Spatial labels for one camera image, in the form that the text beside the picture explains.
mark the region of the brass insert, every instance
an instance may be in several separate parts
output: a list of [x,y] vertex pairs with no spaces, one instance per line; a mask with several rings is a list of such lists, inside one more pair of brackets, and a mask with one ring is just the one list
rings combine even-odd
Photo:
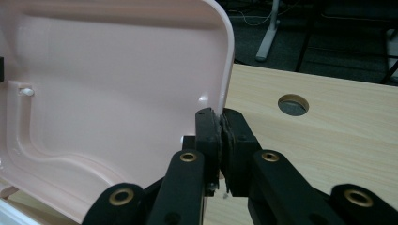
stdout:
[[359,190],[348,189],[344,192],[344,196],[350,202],[361,207],[371,207],[374,204],[372,198],[369,197],[369,195]]
[[193,162],[197,159],[197,156],[194,153],[184,153],[179,158],[185,162]]
[[114,206],[119,206],[129,203],[134,198],[134,191],[131,188],[124,187],[117,189],[109,197],[109,203]]
[[265,160],[265,161],[270,161],[270,162],[276,162],[279,160],[278,155],[274,154],[274,153],[263,153],[261,155],[261,157]]

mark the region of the wooden table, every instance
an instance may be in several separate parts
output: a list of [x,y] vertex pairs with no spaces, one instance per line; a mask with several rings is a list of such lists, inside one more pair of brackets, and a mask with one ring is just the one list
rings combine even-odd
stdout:
[[[305,98],[307,113],[281,112],[278,100],[286,94]],[[283,153],[315,188],[329,193],[353,183],[398,209],[396,87],[235,65],[226,107],[243,113],[262,147]],[[223,186],[209,199],[205,224],[251,224],[247,200],[224,193]],[[10,197],[32,204],[27,198]]]

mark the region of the white stand leg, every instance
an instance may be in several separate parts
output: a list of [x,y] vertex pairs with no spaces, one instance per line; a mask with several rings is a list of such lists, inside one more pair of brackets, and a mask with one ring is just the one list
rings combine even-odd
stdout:
[[277,17],[279,1],[280,0],[273,0],[272,3],[271,21],[269,23],[269,28],[266,32],[266,35],[264,36],[263,42],[261,42],[257,55],[255,56],[255,60],[259,62],[266,61],[269,49],[272,45],[272,41],[275,38],[275,34],[278,29],[279,21],[277,20]]

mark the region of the small hole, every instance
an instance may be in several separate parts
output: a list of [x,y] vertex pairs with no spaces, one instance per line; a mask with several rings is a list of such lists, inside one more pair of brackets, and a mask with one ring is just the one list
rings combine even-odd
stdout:
[[192,162],[196,160],[196,155],[194,153],[184,153],[179,158],[185,162]]
[[348,189],[344,192],[344,196],[353,204],[361,207],[371,207],[373,205],[372,198],[359,190]]
[[118,201],[123,201],[127,199],[127,197],[129,197],[129,194],[127,192],[120,192],[115,195],[115,199]]
[[308,216],[308,218],[310,219],[310,221],[311,221],[313,224],[316,224],[316,225],[326,225],[326,224],[329,224],[327,219],[325,219],[324,217],[322,217],[321,215],[319,215],[319,214],[317,214],[317,213],[312,213],[312,214],[310,214],[310,215]]
[[168,213],[164,217],[164,222],[167,225],[177,225],[179,221],[181,220],[181,215],[178,213]]
[[112,195],[109,197],[109,203],[114,206],[119,206],[123,204],[129,203],[134,198],[134,191],[130,188],[120,188],[117,189]]
[[282,112],[292,116],[303,115],[310,109],[310,105],[304,97],[293,94],[279,98],[278,106]]
[[276,154],[273,154],[273,153],[263,153],[263,155],[261,155],[261,157],[265,161],[270,161],[270,162],[276,162],[276,161],[279,160],[279,157]]

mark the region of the cable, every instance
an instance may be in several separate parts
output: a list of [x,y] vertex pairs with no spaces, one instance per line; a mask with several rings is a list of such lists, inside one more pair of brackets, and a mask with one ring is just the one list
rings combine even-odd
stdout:
[[[293,6],[289,7],[287,10],[278,13],[278,16],[284,15],[284,13],[286,13],[287,11],[289,11],[290,9],[294,8],[301,0],[298,0]],[[263,17],[263,16],[245,16],[245,14],[242,11],[238,11],[238,10],[229,10],[228,12],[237,12],[240,13],[242,16],[229,16],[229,18],[233,19],[233,18],[243,18],[243,21],[250,25],[250,26],[257,26],[257,25],[261,25],[263,23],[265,23],[272,15],[272,12],[269,13],[269,15],[267,17]],[[246,18],[257,18],[257,19],[264,19],[262,22],[258,22],[258,23],[249,23],[248,21],[246,21]]]
[[284,15],[284,13],[288,12],[290,9],[294,8],[301,0],[298,0],[293,6],[289,7],[287,10],[278,13],[278,16]]
[[[267,17],[260,17],[260,16],[245,16],[245,14],[243,14],[243,12],[237,11],[237,10],[230,10],[230,12],[240,13],[242,15],[242,17],[235,17],[235,18],[243,18],[243,21],[245,21],[245,23],[250,25],[250,26],[257,26],[257,25],[261,25],[261,24],[265,23],[269,19],[269,17],[271,16],[271,14],[272,14],[272,12],[271,12],[271,13],[269,13],[269,15]],[[246,18],[265,18],[265,19],[262,22],[259,22],[259,23],[249,23],[248,21],[246,21]]]

